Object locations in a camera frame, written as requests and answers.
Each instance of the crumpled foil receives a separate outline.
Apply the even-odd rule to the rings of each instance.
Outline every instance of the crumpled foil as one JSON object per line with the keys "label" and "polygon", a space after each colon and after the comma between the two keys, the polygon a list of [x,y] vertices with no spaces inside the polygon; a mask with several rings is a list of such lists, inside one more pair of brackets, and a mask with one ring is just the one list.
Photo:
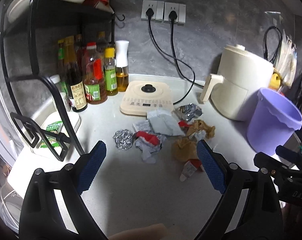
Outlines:
{"label": "crumpled foil", "polygon": [[115,141],[116,147],[120,150],[128,150],[133,145],[134,134],[128,129],[118,130],[114,135],[113,139]]}
{"label": "crumpled foil", "polygon": [[176,108],[175,113],[182,120],[189,122],[192,120],[192,118],[200,117],[202,115],[202,110],[195,104],[189,104]]}

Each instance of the metal bolt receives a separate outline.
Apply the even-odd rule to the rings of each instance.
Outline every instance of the metal bolt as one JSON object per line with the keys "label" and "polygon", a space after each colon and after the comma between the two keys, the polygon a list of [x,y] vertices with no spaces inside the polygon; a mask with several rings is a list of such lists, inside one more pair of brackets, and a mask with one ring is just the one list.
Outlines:
{"label": "metal bolt", "polygon": [[232,170],[236,170],[239,166],[236,165],[235,163],[230,163],[229,167],[230,167]]}
{"label": "metal bolt", "polygon": [[268,174],[269,173],[269,171],[266,168],[261,168],[261,172],[263,174]]}
{"label": "metal bolt", "polygon": [[65,165],[65,169],[67,171],[72,170],[72,168],[73,168],[73,164],[72,163],[69,163],[69,164]]}
{"label": "metal bolt", "polygon": [[36,175],[39,175],[41,172],[42,172],[42,169],[41,168],[37,168],[34,173]]}

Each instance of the beige induction base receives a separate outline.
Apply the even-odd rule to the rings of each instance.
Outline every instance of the beige induction base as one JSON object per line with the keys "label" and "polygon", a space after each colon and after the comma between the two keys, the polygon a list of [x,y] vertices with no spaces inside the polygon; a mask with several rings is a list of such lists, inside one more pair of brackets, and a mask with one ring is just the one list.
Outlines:
{"label": "beige induction base", "polygon": [[[155,91],[142,91],[145,85],[152,85]],[[170,87],[161,82],[132,81],[126,89],[120,110],[124,114],[146,116],[147,112],[159,107],[172,111],[174,109]]]}

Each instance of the purple trash can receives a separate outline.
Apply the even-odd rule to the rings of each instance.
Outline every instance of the purple trash can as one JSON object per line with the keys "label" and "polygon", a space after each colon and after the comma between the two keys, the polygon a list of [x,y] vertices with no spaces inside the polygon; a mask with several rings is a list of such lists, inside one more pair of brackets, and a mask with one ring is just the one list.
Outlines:
{"label": "purple trash can", "polygon": [[274,90],[261,88],[247,139],[257,153],[272,156],[275,148],[283,146],[301,126],[302,114],[290,100]]}

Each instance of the air fryer handle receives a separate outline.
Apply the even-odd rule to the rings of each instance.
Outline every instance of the air fryer handle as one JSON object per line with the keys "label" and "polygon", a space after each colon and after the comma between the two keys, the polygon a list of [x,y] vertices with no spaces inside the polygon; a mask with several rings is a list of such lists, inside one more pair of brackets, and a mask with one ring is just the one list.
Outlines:
{"label": "air fryer handle", "polygon": [[221,75],[210,74],[209,76],[207,76],[207,79],[205,80],[205,85],[204,85],[203,91],[200,95],[200,100],[202,102],[208,101],[213,87],[216,84],[223,83],[223,81],[224,81],[224,77]]}

